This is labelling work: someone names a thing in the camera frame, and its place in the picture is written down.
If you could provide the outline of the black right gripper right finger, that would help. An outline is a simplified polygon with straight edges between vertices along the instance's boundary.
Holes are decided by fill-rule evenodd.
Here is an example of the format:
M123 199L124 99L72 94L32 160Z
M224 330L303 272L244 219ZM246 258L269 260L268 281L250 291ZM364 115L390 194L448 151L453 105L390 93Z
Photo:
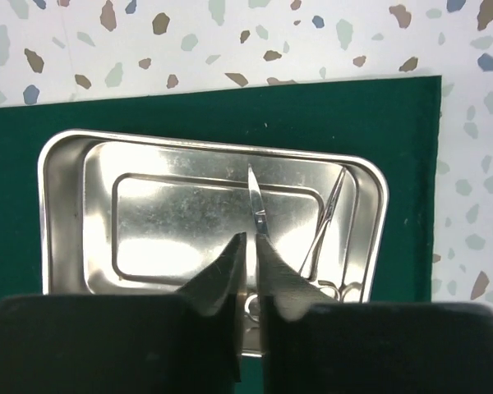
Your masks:
M340 303L256 238L267 393L493 393L493 310Z

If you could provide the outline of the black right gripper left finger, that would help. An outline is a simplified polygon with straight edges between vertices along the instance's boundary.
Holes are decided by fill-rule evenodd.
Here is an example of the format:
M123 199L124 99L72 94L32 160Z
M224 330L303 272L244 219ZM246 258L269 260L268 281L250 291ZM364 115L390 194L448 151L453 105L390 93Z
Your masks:
M174 292L0 301L0 393L231 393L241 379L246 246Z

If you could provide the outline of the stainless steel instrument tray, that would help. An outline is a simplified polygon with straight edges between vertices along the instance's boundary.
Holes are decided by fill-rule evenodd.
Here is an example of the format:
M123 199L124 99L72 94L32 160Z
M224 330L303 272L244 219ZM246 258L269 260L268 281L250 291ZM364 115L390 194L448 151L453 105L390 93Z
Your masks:
M256 291L255 224L247 164L258 180L270 239L298 271L342 166L348 170L321 254L319 278L340 282L329 252L348 239L345 302L367 302L389 202L385 175L352 155L69 130L38 160L42 288L46 294L175 291L248 235L246 297ZM260 354L244 310L243 353Z

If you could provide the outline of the dark green surgical cloth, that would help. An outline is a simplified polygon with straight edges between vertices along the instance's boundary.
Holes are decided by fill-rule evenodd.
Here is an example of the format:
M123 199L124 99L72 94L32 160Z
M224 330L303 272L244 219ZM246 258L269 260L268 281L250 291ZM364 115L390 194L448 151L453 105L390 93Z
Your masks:
M371 297L431 298L440 78L210 91L0 108L0 299L41 288L35 161L89 129L357 155L389 184Z

